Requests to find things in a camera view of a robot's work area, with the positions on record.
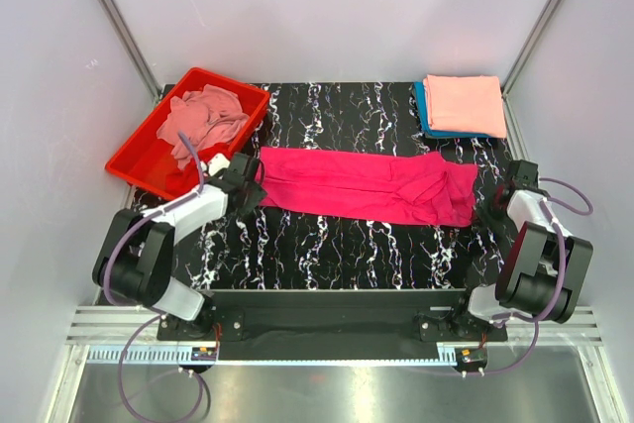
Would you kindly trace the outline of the magenta t shirt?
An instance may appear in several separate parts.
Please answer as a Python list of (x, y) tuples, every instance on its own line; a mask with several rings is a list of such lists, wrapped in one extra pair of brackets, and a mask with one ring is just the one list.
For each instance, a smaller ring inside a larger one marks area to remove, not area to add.
[(261, 161), (264, 206), (406, 226), (472, 222), (477, 166), (439, 153), (407, 158), (264, 147)]

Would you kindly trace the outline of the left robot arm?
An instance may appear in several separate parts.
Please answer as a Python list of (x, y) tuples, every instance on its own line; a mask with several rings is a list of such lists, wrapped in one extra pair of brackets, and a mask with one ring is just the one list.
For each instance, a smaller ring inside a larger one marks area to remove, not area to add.
[(110, 224), (92, 271), (92, 280), (113, 305), (140, 305), (179, 325), (194, 340), (218, 332), (211, 297), (173, 276), (174, 250), (205, 224), (244, 216), (266, 198), (264, 163), (236, 154), (218, 154), (196, 164), (198, 183), (174, 200), (143, 212), (124, 208)]

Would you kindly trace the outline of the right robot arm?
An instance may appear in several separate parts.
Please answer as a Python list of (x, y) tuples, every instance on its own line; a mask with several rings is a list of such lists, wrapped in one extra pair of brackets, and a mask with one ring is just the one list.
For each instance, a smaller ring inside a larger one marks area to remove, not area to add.
[(516, 318), (564, 324), (572, 317), (593, 245), (561, 223), (555, 205), (579, 216), (593, 213), (585, 194), (542, 176), (536, 163), (520, 159), (509, 164), (504, 181), (476, 216), (495, 236), (515, 235), (510, 245), (499, 247), (503, 266), (496, 283), (471, 290), (467, 306), (450, 315), (456, 337), (475, 338), (485, 322), (499, 325)]

